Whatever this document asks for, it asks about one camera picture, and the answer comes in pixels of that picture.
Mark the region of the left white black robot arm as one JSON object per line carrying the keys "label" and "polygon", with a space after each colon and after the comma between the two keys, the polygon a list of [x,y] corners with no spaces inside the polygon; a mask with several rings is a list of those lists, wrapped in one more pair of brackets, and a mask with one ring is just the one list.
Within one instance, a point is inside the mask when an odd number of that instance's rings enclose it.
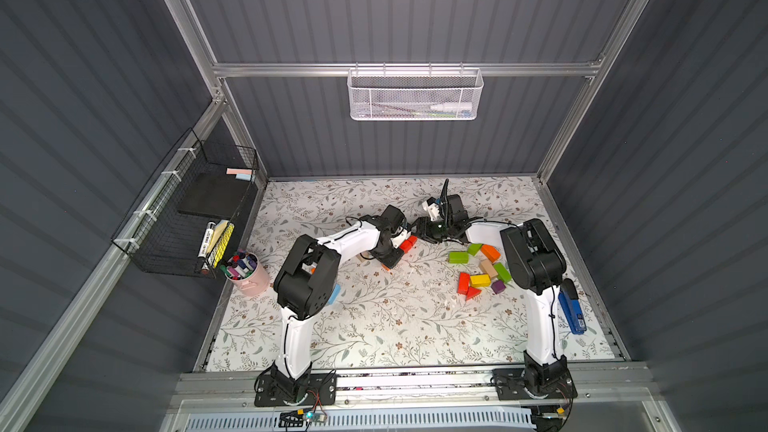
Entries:
{"label": "left white black robot arm", "polygon": [[304,234],[294,242],[273,284],[282,338],[278,357],[269,369],[270,379],[289,401],[302,399],[309,387],[314,321],[331,299],[340,265],[366,253],[393,268],[404,255],[394,239],[407,233],[406,225],[403,212],[389,205],[378,215],[353,219],[347,228],[330,236]]}

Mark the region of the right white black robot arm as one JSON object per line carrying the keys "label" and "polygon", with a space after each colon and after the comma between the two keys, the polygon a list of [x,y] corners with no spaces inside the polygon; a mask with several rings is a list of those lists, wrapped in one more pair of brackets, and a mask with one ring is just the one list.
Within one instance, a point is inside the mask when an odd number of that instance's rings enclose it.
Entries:
{"label": "right white black robot arm", "polygon": [[513,224],[469,217],[457,195],[430,199],[425,205],[428,215],[414,221],[413,235],[432,244],[458,241],[496,248],[505,257],[512,282],[524,291],[527,343],[520,382],[526,392],[537,399],[553,393],[575,398],[557,318],[567,263],[545,224],[538,218]]}

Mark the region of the red rectangular block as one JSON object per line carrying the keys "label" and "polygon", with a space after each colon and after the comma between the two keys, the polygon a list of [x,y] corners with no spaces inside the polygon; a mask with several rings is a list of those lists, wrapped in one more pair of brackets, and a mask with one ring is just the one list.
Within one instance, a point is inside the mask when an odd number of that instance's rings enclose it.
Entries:
{"label": "red rectangular block", "polygon": [[417,240],[418,238],[416,236],[411,236],[400,244],[399,249],[404,253],[408,253],[416,244]]}

